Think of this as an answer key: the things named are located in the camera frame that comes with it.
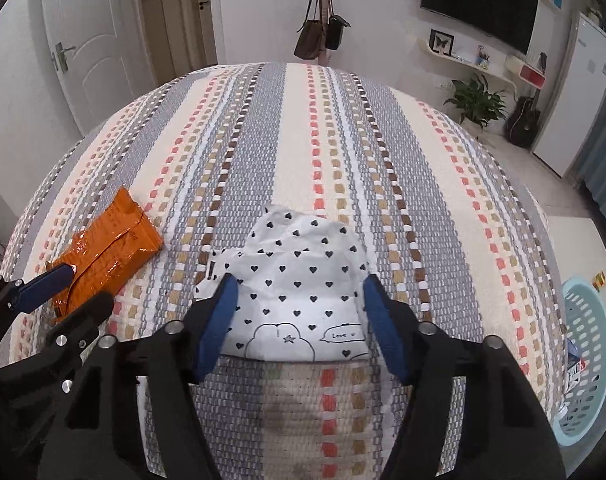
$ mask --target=guitar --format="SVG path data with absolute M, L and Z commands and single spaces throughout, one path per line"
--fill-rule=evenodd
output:
M 547 62 L 548 56 L 541 52 L 539 65 L 544 74 Z M 541 111 L 537 110 L 539 94 L 541 94 L 541 90 L 537 88 L 534 97 L 519 97 L 514 112 L 506 121 L 507 138 L 515 146 L 529 148 L 539 133 L 539 118 L 541 117 Z

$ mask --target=silver screw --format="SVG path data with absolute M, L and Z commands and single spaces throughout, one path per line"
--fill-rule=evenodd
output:
M 419 323 L 419 332 L 424 335 L 434 335 L 436 334 L 436 325 L 429 321 L 421 322 Z
M 183 322 L 178 319 L 174 319 L 165 325 L 165 331 L 168 334 L 177 334 L 181 330 L 183 330 Z
M 99 347 L 100 348 L 109 348 L 114 345 L 114 343 L 118 342 L 115 335 L 105 334 L 103 337 L 99 339 Z
M 486 345 L 488 345 L 490 348 L 499 349 L 503 347 L 504 343 L 499 336 L 489 335 L 486 337 Z

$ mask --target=striped bedspread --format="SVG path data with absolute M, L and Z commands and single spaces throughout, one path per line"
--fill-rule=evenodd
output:
M 548 416 L 565 367 L 552 247 L 525 187 L 447 116 L 386 86 L 309 64 L 216 66 L 140 97 L 52 169 L 2 273 L 43 272 L 120 186 L 165 247 L 116 297 L 105 329 L 152 334 L 190 306 L 210 250 L 241 247 L 269 203 L 349 224 L 388 293 L 450 335 L 506 341 Z M 2 364 L 37 352 L 47 306 L 16 320 Z M 224 478 L 377 478 L 408 392 L 372 357 L 290 364 L 222 356 L 193 396 Z M 456 458 L 453 396 L 443 470 Z M 150 469 L 161 472 L 144 385 Z M 527 443 L 515 452 L 527 452 Z

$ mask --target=orange snack bag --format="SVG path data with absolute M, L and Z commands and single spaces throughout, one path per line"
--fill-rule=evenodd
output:
M 72 285 L 52 299 L 58 320 L 97 292 L 115 296 L 162 245 L 143 210 L 120 188 L 105 212 L 86 231 L 74 234 L 70 247 L 46 266 L 68 264 L 74 269 Z

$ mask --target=laundry basket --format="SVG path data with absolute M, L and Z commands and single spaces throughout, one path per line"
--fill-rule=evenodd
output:
M 586 362 L 580 383 L 566 394 L 568 407 L 552 423 L 557 442 L 571 446 L 590 429 L 606 394 L 606 313 L 596 290 L 582 278 L 563 284 L 568 339 Z

